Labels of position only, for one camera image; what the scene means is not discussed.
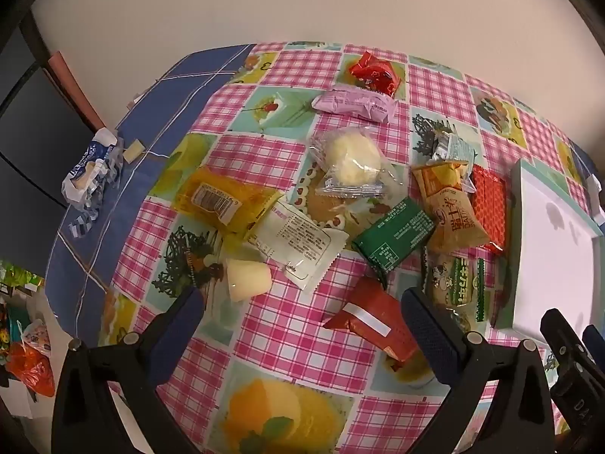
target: food packaging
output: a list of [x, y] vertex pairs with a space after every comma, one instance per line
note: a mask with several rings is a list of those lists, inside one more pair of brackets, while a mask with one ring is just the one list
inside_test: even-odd
[[0, 365], [4, 365], [10, 348], [10, 322], [4, 299], [0, 297]]
[[489, 235], [489, 242], [484, 247], [501, 255], [506, 249], [506, 183], [481, 166], [474, 168], [471, 179], [477, 188], [471, 205]]
[[423, 289], [433, 304], [468, 333], [486, 320], [485, 261], [422, 251]]
[[352, 242], [386, 288], [388, 273], [431, 235], [434, 222], [410, 198], [395, 205], [386, 215]]
[[377, 123], [392, 123], [396, 104], [395, 99], [384, 93], [342, 83], [318, 95], [311, 103], [315, 109], [323, 112], [364, 118]]
[[362, 126], [314, 135], [309, 151], [326, 173], [317, 194], [339, 198], [380, 198], [401, 186], [391, 163]]
[[447, 308], [465, 306], [473, 299], [473, 272], [466, 258], [440, 254], [431, 265], [428, 294]]
[[93, 136], [86, 153], [69, 171], [61, 186], [67, 203], [82, 215], [69, 225], [74, 238], [84, 236], [99, 216], [107, 186], [119, 184], [123, 165], [124, 140], [109, 129], [101, 128]]
[[397, 76], [391, 63], [379, 60], [368, 51], [365, 51], [359, 62], [349, 68], [349, 72], [364, 82], [366, 88], [385, 93], [389, 97], [395, 94], [401, 84], [401, 78]]
[[50, 339], [46, 324], [41, 319], [34, 320], [29, 326], [23, 329], [21, 339], [41, 354], [50, 357]]
[[482, 246], [489, 235], [477, 221], [471, 201], [462, 191], [467, 162], [448, 161], [412, 168], [424, 209], [437, 224], [427, 248], [450, 253], [466, 247]]
[[355, 333], [399, 362], [419, 349], [403, 321], [399, 302], [374, 278], [361, 277], [345, 306], [324, 327]]
[[462, 178], [462, 190], [467, 193], [474, 193], [476, 188], [470, 176], [477, 155], [475, 149], [455, 133], [447, 131], [437, 131], [435, 141], [433, 160], [466, 160], [468, 162], [467, 173]]
[[343, 230], [320, 229], [285, 198], [256, 225], [250, 244], [277, 262], [285, 277], [311, 293], [347, 243]]
[[202, 166], [178, 190], [172, 207], [242, 241], [280, 196], [275, 188], [242, 183]]

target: white label tape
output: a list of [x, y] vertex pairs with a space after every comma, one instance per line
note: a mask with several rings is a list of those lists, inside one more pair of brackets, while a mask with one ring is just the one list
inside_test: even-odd
[[389, 331], [391, 330], [391, 328], [389, 328], [385, 323], [379, 321], [368, 311], [350, 302], [343, 307], [343, 311], [349, 312], [349, 314], [354, 315], [356, 318], [362, 321], [362, 323], [367, 324], [371, 327], [371, 329], [373, 329], [382, 336], [387, 336], [389, 334]]

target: orange plastic bag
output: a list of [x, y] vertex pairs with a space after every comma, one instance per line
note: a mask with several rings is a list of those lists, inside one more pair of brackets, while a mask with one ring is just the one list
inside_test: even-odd
[[54, 396], [53, 370], [50, 360], [29, 345], [13, 342], [8, 350], [6, 370], [13, 373], [32, 391]]

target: cheese cracker package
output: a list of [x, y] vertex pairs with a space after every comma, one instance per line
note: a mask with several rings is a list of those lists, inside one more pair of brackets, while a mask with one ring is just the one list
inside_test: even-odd
[[462, 191], [467, 166], [467, 162], [450, 161], [412, 168], [424, 209], [437, 224], [427, 243], [431, 251], [450, 253], [489, 242], [489, 235], [477, 221], [471, 201]]

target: green wrapper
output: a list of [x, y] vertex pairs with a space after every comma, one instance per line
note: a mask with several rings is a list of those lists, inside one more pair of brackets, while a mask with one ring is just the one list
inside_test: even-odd
[[351, 245], [366, 259], [386, 289], [388, 273], [425, 242], [434, 228], [428, 215], [406, 198], [359, 234]]
[[485, 321], [485, 261], [477, 260], [477, 276], [473, 281], [476, 282], [477, 291], [477, 323]]

